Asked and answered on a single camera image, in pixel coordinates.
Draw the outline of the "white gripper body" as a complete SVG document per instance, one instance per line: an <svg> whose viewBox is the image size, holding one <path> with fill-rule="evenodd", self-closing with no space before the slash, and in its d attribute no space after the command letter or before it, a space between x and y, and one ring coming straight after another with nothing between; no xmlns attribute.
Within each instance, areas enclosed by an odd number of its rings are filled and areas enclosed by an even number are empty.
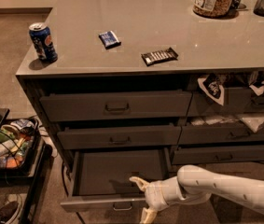
<svg viewBox="0 0 264 224"><path fill-rule="evenodd" d="M200 204L207 202L211 194L199 191L191 194L177 181L177 177L151 182L145 190L148 209L159 212L173 204Z"/></svg>

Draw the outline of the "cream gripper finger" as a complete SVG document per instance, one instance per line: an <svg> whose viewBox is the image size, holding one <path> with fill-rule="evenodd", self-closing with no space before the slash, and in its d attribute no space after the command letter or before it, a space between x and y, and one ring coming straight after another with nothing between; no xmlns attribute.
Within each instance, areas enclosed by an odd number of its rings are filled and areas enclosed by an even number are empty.
<svg viewBox="0 0 264 224"><path fill-rule="evenodd" d="M146 188L148 187L149 183L145 181L144 179L138 177L138 176L131 176L129 180L137 185L139 190L142 192L146 191Z"/></svg>
<svg viewBox="0 0 264 224"><path fill-rule="evenodd" d="M144 208L142 210L140 224L152 224L157 216L158 211L154 208Z"/></svg>

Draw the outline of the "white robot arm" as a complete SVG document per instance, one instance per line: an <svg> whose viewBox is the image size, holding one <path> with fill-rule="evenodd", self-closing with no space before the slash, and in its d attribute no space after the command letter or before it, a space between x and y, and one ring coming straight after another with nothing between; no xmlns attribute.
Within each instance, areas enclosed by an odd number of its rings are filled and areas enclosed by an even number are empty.
<svg viewBox="0 0 264 224"><path fill-rule="evenodd" d="M132 176L145 194L146 204L140 224L152 224L157 213L173 204L198 204L207 202L211 195L218 195L264 215L264 181L222 175L199 166L182 166L177 175L166 180L147 182Z"/></svg>

